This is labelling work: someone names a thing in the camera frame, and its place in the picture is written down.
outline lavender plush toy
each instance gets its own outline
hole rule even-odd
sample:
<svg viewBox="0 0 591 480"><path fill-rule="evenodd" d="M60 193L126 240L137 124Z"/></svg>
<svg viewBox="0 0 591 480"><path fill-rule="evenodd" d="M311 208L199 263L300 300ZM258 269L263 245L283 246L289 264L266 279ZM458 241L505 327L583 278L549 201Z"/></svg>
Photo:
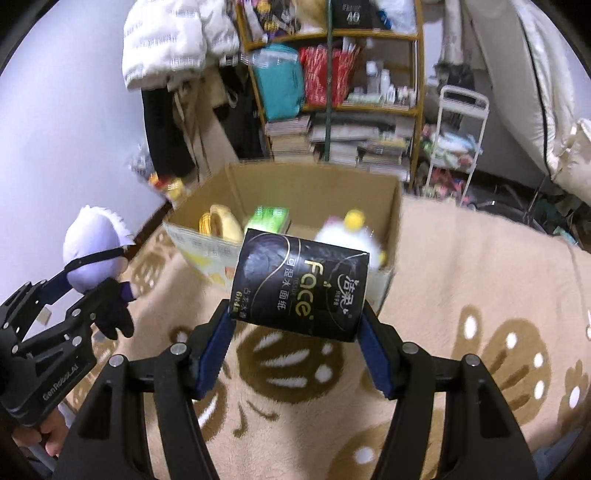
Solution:
<svg viewBox="0 0 591 480"><path fill-rule="evenodd" d="M78 217L66 232L64 264L90 254L133 244L129 230L116 213L87 205L80 210ZM98 261L69 272L67 281L77 292L85 294L107 278L117 279L127 265L128 260L122 255ZM134 324L127 307L130 301L139 296L139 291L130 282L122 282L119 285L121 295L109 306L110 314L97 318L95 322L99 330L111 340L117 339L116 328L126 337L131 337L134 333Z"/></svg>

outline white metal rolling cart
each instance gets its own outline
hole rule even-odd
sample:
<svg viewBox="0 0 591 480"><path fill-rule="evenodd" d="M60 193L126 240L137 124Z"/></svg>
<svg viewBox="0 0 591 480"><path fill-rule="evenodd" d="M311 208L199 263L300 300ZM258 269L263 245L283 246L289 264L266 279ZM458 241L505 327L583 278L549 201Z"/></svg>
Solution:
<svg viewBox="0 0 591 480"><path fill-rule="evenodd" d="M457 100L456 98L450 98L450 95L454 94L459 94L468 99L473 99L474 104L467 103L465 101L463 102L461 100ZM431 152L429 174L427 175L427 183L425 184L425 187L428 187L429 182L431 182L431 173L433 172L433 168L443 168L447 170L456 170L468 173L468 181L466 182L466 186L464 187L464 190L462 192L460 205L463 203L464 197L466 196L466 193L468 191L468 187L470 186L472 174L474 173L474 170L476 170L476 162L478 160L478 156L480 155L480 145L482 144L482 137L484 136L484 129L486 127L486 120L488 119L489 107L490 102L488 98L485 95L481 95L480 93L461 87L455 87L452 85L445 85L441 89L441 94L439 95L439 114L437 116L437 130L435 132L435 142L433 144L433 151ZM441 117L444 111L460 113L465 116L482 120L480 135L478 136L478 144L476 145L476 152L474 155L474 162L469 167L450 166L443 158L440 158L436 155L437 143L439 141L439 133L441 131Z"/></svg>

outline teal bag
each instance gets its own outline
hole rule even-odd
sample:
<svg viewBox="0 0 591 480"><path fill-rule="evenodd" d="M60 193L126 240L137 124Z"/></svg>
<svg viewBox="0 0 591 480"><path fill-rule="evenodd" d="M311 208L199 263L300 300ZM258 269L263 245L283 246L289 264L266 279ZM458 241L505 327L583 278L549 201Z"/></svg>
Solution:
<svg viewBox="0 0 591 480"><path fill-rule="evenodd" d="M273 44L253 54L252 65L268 121L294 118L304 102L297 50Z"/></svg>

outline cardboard box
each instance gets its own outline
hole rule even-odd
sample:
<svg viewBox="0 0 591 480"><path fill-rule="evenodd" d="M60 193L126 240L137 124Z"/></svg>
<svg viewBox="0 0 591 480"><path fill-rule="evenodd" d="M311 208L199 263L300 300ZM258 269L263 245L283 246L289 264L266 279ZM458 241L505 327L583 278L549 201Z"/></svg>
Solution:
<svg viewBox="0 0 591 480"><path fill-rule="evenodd" d="M164 220L185 259L215 283L232 289L240 245L201 235L199 219L212 204L232 210L246 225L257 206L290 210L287 235L313 240L329 216L343 218L357 208L387 253L387 263L370 272L365 296L378 312L394 275L402 186L390 175L308 164L227 165L209 178Z"/></svg>

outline bolt head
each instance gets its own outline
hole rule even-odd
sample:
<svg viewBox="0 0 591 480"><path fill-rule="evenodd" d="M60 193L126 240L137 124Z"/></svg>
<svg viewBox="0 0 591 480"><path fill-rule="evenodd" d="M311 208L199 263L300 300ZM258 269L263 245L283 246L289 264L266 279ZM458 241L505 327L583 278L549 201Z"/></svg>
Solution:
<svg viewBox="0 0 591 480"><path fill-rule="evenodd" d="M402 344L402 351L409 355L414 355L415 353L418 353L418 345L412 342L404 342Z"/></svg>
<svg viewBox="0 0 591 480"><path fill-rule="evenodd" d="M187 345L185 343L175 343L170 347L170 352L173 355L182 355L187 351Z"/></svg>
<svg viewBox="0 0 591 480"><path fill-rule="evenodd" d="M109 365L112 367L118 367L123 363L124 359L125 357L123 355L113 355L111 358L109 358Z"/></svg>
<svg viewBox="0 0 591 480"><path fill-rule="evenodd" d="M469 353L466 355L466 363L471 367L477 367L480 365L480 359L476 355Z"/></svg>

